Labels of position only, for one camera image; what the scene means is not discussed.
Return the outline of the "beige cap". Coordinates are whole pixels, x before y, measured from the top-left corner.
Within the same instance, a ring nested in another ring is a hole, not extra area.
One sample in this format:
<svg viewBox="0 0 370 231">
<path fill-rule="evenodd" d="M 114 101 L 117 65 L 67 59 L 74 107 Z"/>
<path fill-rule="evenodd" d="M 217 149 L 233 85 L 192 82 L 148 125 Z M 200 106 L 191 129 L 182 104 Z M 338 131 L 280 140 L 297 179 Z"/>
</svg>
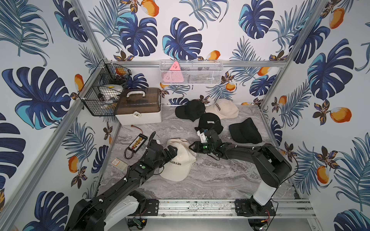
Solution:
<svg viewBox="0 0 370 231">
<path fill-rule="evenodd" d="M 183 147 L 185 147 L 185 148 L 188 149 L 189 146 L 190 146 L 190 143 L 186 139 L 169 139 L 167 141 L 167 145 L 166 146 L 169 146 L 169 145 L 171 145 L 173 147 L 176 147 L 178 145 L 182 145 Z"/>
<path fill-rule="evenodd" d="M 218 99 L 211 106 L 206 107 L 206 113 L 213 113 L 220 119 L 233 119 L 239 116 L 239 109 L 230 100 Z"/>
<path fill-rule="evenodd" d="M 176 146 L 177 156 L 163 166 L 163 172 L 160 176 L 164 179 L 180 182 L 189 174 L 192 164 L 196 161 L 196 153 L 183 147 Z"/>
</svg>

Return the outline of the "black cap with label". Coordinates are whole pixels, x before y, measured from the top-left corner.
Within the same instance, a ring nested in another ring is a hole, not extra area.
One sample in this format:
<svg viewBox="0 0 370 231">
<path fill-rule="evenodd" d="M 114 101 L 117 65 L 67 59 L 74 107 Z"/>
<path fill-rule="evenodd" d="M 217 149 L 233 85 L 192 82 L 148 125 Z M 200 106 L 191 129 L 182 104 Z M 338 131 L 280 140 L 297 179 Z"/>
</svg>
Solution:
<svg viewBox="0 0 370 231">
<path fill-rule="evenodd" d="M 219 116 L 213 113 L 205 113 L 199 118 L 198 126 L 195 127 L 196 131 L 200 130 L 214 130 L 217 134 L 221 134 L 224 127 L 221 124 Z"/>
</svg>

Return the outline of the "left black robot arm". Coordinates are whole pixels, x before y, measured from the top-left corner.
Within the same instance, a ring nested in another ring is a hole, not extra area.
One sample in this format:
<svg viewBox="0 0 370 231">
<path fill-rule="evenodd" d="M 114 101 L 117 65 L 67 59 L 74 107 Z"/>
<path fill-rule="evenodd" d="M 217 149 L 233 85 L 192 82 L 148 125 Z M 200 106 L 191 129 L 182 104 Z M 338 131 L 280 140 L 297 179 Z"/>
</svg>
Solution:
<svg viewBox="0 0 370 231">
<path fill-rule="evenodd" d="M 178 148 L 169 145 L 163 147 L 154 139 L 155 132 L 149 141 L 143 156 L 128 166 L 125 176 L 105 192 L 90 201 L 79 201 L 67 222 L 66 231 L 104 231 L 109 229 L 108 215 L 130 193 L 144 184 L 154 175 L 156 169 L 169 163 L 178 154 Z"/>
</svg>

